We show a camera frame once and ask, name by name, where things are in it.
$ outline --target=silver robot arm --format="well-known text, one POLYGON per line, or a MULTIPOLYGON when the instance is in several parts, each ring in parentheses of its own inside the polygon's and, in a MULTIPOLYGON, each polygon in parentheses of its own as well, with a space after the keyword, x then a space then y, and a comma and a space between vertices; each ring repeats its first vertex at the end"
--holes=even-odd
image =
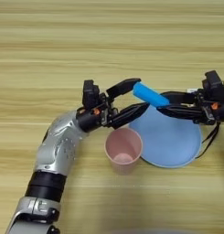
POLYGON ((109 88, 106 96, 93 80, 85 80, 83 107, 59 116, 38 147, 26 194, 20 198, 5 234, 60 233, 53 223, 59 218, 61 196, 80 140, 101 126, 116 129, 141 116, 149 106, 145 102, 120 112, 112 105, 116 97, 132 90, 139 81, 124 80, 109 88))
POLYGON ((6 234, 58 234, 52 223, 60 212, 66 177, 77 146, 87 134, 80 129, 77 112, 58 117, 37 150, 37 160, 26 196, 19 200, 6 234))

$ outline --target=blue object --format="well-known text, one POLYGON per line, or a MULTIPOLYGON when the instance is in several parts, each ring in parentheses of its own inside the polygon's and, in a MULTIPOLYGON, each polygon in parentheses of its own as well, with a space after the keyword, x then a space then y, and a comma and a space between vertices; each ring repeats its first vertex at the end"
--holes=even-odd
POLYGON ((155 107, 166 106, 169 104, 169 100, 167 98, 149 89, 140 82, 133 86, 133 95, 155 107))
POLYGON ((129 126, 143 140, 142 158, 153 165, 166 168, 187 165, 194 161, 201 148, 198 125, 165 116, 152 106, 129 126))

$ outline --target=blue marker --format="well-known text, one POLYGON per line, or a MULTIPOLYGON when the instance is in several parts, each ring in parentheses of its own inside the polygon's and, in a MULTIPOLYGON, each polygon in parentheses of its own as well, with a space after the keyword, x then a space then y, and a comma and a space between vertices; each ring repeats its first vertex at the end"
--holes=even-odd
POLYGON ((133 95, 143 101, 150 103, 154 107, 169 105, 169 100, 161 94, 149 89, 138 82, 133 86, 133 95))

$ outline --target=plastic cup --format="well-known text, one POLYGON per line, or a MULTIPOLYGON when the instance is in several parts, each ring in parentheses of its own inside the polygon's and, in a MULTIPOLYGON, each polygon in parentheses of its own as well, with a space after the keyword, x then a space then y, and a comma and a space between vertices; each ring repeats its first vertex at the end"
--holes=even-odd
POLYGON ((143 142, 140 135, 129 128, 111 132, 105 143, 105 152, 111 160, 113 169, 120 175, 133 171, 141 156, 143 142))

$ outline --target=black cable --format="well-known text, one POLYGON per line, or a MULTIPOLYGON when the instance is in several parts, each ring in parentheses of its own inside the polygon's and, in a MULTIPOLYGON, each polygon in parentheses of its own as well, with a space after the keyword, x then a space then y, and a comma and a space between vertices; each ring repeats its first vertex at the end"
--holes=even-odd
POLYGON ((217 122, 217 126, 211 131, 211 133, 208 135, 208 137, 203 141, 206 142, 207 140, 210 139, 210 141, 208 142, 207 147, 205 148, 205 150, 203 151, 203 153, 201 153, 198 157, 201 157, 206 151, 207 149, 212 145, 212 143, 214 142, 214 140, 216 139, 218 133, 219 133, 219 127, 220 127, 220 122, 217 122))

